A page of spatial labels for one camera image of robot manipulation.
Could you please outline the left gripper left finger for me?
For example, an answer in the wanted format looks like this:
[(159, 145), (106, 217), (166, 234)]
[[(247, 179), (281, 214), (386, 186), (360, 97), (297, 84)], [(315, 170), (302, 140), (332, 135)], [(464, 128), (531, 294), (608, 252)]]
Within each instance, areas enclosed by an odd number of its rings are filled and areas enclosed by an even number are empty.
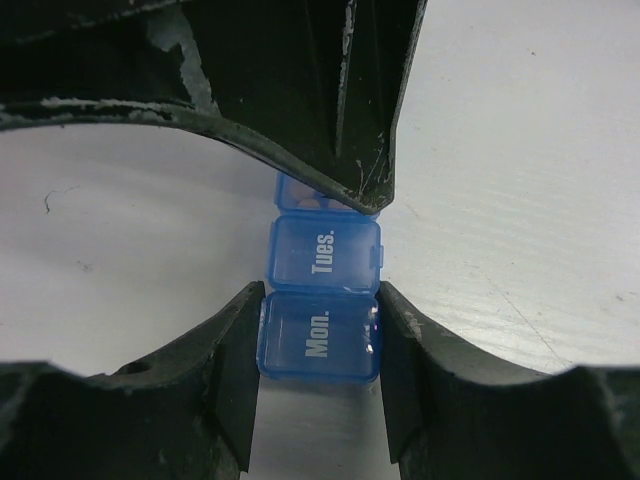
[(5, 479), (236, 479), (250, 464), (265, 288), (116, 372), (1, 366)]

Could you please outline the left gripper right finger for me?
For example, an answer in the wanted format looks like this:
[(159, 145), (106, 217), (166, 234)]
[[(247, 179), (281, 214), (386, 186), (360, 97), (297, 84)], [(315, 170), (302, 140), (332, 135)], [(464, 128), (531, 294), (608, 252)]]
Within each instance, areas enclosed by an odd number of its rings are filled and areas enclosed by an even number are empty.
[(548, 375), (499, 358), (377, 294), (391, 462), (404, 479), (635, 479), (639, 370)]

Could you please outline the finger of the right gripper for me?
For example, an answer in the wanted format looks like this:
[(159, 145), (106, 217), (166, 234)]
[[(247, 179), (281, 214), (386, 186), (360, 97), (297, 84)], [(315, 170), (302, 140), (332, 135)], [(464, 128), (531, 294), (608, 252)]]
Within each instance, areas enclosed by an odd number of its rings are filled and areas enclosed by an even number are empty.
[(5, 1), (1, 126), (174, 128), (365, 214), (395, 194), (422, 1)]

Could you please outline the blue weekly pill organizer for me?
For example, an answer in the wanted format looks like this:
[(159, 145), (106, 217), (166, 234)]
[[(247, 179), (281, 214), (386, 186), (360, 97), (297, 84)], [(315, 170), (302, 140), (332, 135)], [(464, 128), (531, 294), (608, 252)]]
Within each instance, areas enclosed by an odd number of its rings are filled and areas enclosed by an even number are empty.
[(256, 363), (278, 380), (369, 383), (380, 369), (375, 295), (384, 247), (363, 215), (285, 174), (275, 188)]

